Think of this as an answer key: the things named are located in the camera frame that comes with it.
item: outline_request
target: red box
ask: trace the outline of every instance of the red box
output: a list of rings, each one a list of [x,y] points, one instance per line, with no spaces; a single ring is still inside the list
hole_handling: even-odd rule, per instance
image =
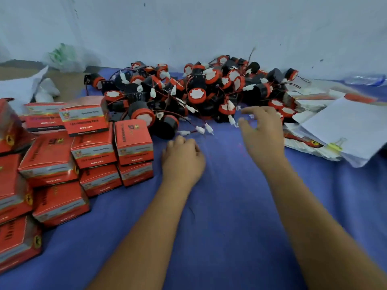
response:
[[[7,153],[24,131],[22,122],[5,98],[0,98],[0,153]]]
[[[24,116],[27,130],[30,132],[65,129],[59,116],[59,110],[66,103],[29,103],[25,104],[28,114]]]
[[[44,187],[35,193],[32,216],[53,227],[90,211],[89,199],[79,182]]]
[[[108,105],[101,95],[72,100],[60,109],[59,115],[71,137],[109,130]]]
[[[19,172],[32,188],[78,179],[71,142],[66,131],[38,136],[19,165]]]
[[[32,211],[32,188],[17,172],[21,156],[0,158],[0,224]]]
[[[120,165],[153,160],[153,142],[144,120],[115,122],[114,132]]]
[[[152,162],[129,166],[118,165],[123,185],[125,187],[137,184],[153,177]]]
[[[116,162],[113,122],[110,122],[108,131],[74,137],[71,153],[81,169]]]
[[[0,226],[0,273],[38,255],[42,250],[41,229],[30,216]]]
[[[104,165],[82,171],[80,185],[92,197],[122,185],[116,165]]]

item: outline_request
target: cardboard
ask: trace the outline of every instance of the cardboard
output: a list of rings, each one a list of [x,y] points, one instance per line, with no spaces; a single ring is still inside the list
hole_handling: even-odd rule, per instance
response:
[[[74,137],[71,153],[81,169],[116,162],[113,122],[110,122],[108,131]]]
[[[68,102],[59,111],[69,136],[109,130],[109,110],[100,95],[80,97]]]
[[[32,188],[17,172],[18,154],[0,158],[0,224],[32,211]]]
[[[114,164],[84,169],[79,181],[89,197],[122,185],[119,172]]]
[[[65,129],[59,110],[66,103],[47,102],[25,104],[28,113],[24,116],[30,132]]]
[[[114,132],[120,165],[153,160],[153,142],[144,120],[115,122]]]
[[[0,273],[41,253],[41,229],[30,216],[0,226]]]
[[[15,111],[5,98],[0,98],[0,153],[12,151],[23,130]]]
[[[66,131],[36,138],[19,165],[32,188],[78,179],[78,167],[70,152],[72,138]]]
[[[140,183],[153,177],[152,162],[128,166],[117,166],[125,187]]]
[[[36,192],[32,216],[45,227],[53,227],[90,210],[89,199],[79,182],[41,188]]]

